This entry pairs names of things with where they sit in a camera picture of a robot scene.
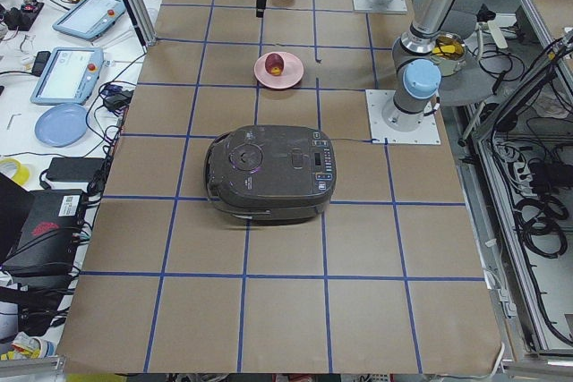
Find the blue teach pendant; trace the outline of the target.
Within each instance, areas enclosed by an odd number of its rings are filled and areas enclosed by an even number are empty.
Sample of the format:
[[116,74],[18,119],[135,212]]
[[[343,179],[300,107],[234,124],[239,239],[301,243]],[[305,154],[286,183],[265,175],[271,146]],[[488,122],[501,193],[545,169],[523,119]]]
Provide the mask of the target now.
[[94,90],[104,63],[99,47],[57,47],[49,57],[30,102],[54,106],[84,104]]
[[122,0],[81,0],[52,28],[68,36],[93,41],[106,33],[125,12]]

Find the pink plate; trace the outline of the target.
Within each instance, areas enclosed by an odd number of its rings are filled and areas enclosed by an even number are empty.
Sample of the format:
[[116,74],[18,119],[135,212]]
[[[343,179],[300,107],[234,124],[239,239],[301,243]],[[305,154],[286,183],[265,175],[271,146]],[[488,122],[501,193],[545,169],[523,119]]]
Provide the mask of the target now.
[[288,52],[270,52],[261,56],[253,70],[257,81],[270,89],[290,89],[304,75],[302,61]]

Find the metal pot with yellow items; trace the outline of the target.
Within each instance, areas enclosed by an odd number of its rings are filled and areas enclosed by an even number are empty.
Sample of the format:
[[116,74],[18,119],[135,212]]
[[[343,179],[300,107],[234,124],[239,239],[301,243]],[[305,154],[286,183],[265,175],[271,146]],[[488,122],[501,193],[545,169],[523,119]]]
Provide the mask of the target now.
[[435,41],[430,60],[438,66],[442,77],[449,77],[466,65],[466,45],[459,35],[441,33]]

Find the dark grey rice cooker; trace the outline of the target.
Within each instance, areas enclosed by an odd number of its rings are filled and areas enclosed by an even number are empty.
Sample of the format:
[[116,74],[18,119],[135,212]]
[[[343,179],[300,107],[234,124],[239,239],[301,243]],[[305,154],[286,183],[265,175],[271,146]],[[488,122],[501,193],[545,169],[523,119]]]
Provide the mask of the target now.
[[213,206],[260,222],[320,215],[336,181],[331,139],[304,126],[243,126],[217,137],[205,156],[204,186]]

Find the aluminium side frame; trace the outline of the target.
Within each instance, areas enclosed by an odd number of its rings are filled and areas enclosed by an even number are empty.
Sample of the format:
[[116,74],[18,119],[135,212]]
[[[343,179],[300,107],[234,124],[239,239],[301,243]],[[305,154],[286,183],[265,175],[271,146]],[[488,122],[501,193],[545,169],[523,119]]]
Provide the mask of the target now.
[[459,142],[517,360],[572,363],[572,0],[486,0],[469,39],[484,79]]

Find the red apple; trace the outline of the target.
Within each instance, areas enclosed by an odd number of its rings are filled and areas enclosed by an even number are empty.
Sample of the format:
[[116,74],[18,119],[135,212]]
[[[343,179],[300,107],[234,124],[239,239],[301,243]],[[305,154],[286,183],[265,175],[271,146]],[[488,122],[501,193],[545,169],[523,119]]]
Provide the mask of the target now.
[[283,57],[278,53],[269,53],[265,59],[265,70],[272,76],[280,76],[285,67]]

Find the blue plate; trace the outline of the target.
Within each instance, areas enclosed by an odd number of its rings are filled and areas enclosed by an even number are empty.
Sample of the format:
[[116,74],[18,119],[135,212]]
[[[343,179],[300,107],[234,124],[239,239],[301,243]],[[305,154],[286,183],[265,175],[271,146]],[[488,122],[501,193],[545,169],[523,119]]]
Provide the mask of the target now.
[[86,113],[86,109],[77,104],[54,106],[36,121],[35,136],[50,147],[73,144],[87,131]]

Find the lower blue teach pendant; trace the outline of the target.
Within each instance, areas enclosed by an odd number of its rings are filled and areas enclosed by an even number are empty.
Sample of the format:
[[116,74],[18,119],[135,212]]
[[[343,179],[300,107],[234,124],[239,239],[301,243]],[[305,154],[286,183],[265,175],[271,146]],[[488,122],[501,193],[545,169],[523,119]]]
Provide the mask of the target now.
[[104,63],[99,47],[57,47],[49,57],[30,102],[54,106],[84,104],[94,90]]

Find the yellow tape roll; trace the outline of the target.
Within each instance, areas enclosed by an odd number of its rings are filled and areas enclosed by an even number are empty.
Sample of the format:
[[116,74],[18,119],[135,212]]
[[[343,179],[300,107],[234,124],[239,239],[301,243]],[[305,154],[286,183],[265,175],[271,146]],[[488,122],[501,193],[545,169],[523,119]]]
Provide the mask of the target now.
[[30,180],[30,169],[15,158],[2,158],[0,172],[21,187],[24,187]]

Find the black computer box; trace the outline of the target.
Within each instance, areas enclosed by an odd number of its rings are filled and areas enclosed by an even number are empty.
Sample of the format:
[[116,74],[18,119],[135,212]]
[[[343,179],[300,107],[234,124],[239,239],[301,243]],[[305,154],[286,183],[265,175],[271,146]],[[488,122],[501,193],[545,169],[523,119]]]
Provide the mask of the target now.
[[81,190],[26,191],[1,176],[1,269],[11,276],[73,270],[88,204]]

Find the black power adapter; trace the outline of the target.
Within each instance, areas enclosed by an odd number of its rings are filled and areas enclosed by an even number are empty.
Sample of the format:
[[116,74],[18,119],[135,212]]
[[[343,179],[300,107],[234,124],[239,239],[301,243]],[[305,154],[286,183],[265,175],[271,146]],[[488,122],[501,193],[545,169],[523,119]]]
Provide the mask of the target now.
[[50,182],[87,183],[104,165],[101,157],[55,157],[46,172]]

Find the upper blue teach pendant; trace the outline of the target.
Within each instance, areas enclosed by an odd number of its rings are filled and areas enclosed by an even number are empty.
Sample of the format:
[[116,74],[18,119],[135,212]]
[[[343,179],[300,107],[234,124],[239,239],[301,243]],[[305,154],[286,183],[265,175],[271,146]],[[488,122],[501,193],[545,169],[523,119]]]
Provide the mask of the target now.
[[52,28],[68,36],[93,41],[106,33],[125,12],[122,0],[81,0]]

